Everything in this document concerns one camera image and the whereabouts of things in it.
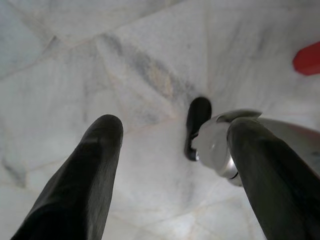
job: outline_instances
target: marble floor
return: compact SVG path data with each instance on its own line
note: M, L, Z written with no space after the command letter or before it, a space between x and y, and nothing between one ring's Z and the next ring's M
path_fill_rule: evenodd
M124 138L104 240L263 240L244 190L182 149L191 100L320 130L318 0L0 0L0 239L89 125Z

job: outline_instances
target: red plastic piece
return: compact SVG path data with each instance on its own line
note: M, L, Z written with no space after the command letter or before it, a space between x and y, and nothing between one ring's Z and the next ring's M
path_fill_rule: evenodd
M320 42L298 51L293 59L293 66L303 75L320 74Z

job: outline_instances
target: red object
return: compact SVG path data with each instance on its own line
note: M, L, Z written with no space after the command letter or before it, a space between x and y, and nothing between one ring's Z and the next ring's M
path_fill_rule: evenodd
M320 42L298 51L293 59L293 66L303 75L320 74Z

